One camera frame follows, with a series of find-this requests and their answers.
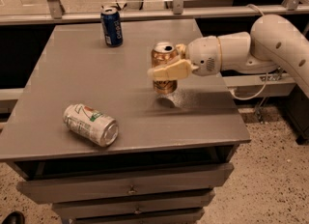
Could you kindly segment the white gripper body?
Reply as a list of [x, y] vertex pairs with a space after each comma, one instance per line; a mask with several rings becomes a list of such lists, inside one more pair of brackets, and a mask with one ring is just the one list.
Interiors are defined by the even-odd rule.
[[218, 37], [203, 37], [189, 43], [186, 58], [191, 61], [193, 73], [196, 75], [208, 76], [219, 73], [221, 52]]

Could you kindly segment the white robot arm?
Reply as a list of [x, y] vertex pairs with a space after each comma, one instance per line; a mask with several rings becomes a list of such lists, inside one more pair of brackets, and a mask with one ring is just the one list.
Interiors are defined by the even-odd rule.
[[254, 22], [250, 32], [208, 36], [179, 45], [178, 55], [150, 68], [148, 76], [166, 81], [224, 70], [255, 74], [277, 68], [286, 71], [309, 96], [309, 41], [286, 18], [265, 14]]

